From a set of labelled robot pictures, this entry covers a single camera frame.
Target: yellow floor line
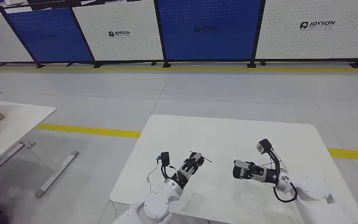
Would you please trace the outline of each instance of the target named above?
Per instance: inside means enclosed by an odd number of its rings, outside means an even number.
[[[53,130],[57,132],[70,132],[82,134],[96,134],[101,136],[115,136],[123,138],[139,138],[141,132],[133,130],[115,130],[105,128],[89,128],[89,127],[76,127],[58,124],[40,124],[36,129],[38,130]],[[329,148],[331,156],[334,158],[350,158],[358,160],[357,150],[340,150],[336,148]]]
[[[44,67],[44,68],[0,68],[0,71],[202,71],[202,72],[356,72],[358,69],[354,68],[235,68],[235,67],[102,67],[102,68],[71,68],[71,67]]]
[[[339,150],[337,148],[329,148],[328,151],[334,158],[350,158],[353,160],[358,160],[357,150]]]
[[[57,132],[97,134],[101,136],[115,136],[115,137],[124,137],[124,138],[139,138],[141,134],[141,132],[136,132],[133,130],[114,130],[114,129],[104,129],[104,128],[75,127],[75,126],[57,125],[57,124],[40,124],[36,129],[54,130]]]

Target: blue panel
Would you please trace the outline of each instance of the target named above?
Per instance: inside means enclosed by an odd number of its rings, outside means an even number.
[[[158,0],[169,60],[250,59],[261,0]]]
[[[8,16],[37,61],[92,60],[68,8],[11,13]]]

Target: perforated wall panel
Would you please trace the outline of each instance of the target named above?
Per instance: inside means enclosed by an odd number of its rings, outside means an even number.
[[[2,14],[0,14],[0,62],[33,62]]]
[[[39,62],[80,62],[92,58],[68,8],[8,14]]]
[[[96,60],[163,59],[153,1],[73,9]]]
[[[168,59],[250,59],[260,3],[158,0]]]
[[[357,25],[357,0],[266,0],[256,58],[358,58]]]

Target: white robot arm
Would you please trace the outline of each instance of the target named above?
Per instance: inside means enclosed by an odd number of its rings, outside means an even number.
[[[172,214],[169,204],[180,199],[189,178],[204,163],[200,153],[193,152],[179,170],[170,178],[166,167],[169,165],[169,153],[164,152],[157,158],[162,160],[162,174],[165,178],[159,192],[150,192],[141,202],[132,204],[113,224],[168,224]]]
[[[237,179],[254,179],[262,183],[273,183],[274,193],[281,202],[295,202],[306,224],[356,224],[346,207],[341,203],[329,185],[316,178],[300,177],[280,168],[280,161],[272,150],[271,143],[264,139],[257,149],[260,154],[267,153],[275,163],[275,169],[256,166],[253,162],[234,161],[233,176]],[[291,200],[282,200],[277,191],[290,193]]]

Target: desk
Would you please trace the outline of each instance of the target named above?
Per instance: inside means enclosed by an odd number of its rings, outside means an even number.
[[[224,223],[303,223],[295,204],[279,202],[272,187],[232,177],[235,159],[258,165],[270,162],[268,155],[256,150],[264,138],[272,143],[288,172],[326,180],[358,221],[352,194],[317,130],[309,124],[152,115],[110,199],[123,204],[139,201],[149,192],[146,177],[156,166],[155,157],[168,151],[171,165],[179,167],[190,150],[213,162],[205,161],[191,177],[180,201],[171,203],[173,213]],[[160,169],[150,176],[154,190],[163,181]]]
[[[0,166],[24,146],[30,149],[35,145],[34,143],[23,143],[19,141],[55,110],[56,108],[50,108],[48,106],[0,101],[0,112],[5,116],[5,118],[0,121]],[[78,152],[71,153],[63,162],[60,170],[54,173],[36,192],[36,197],[42,197],[76,155],[78,155]]]

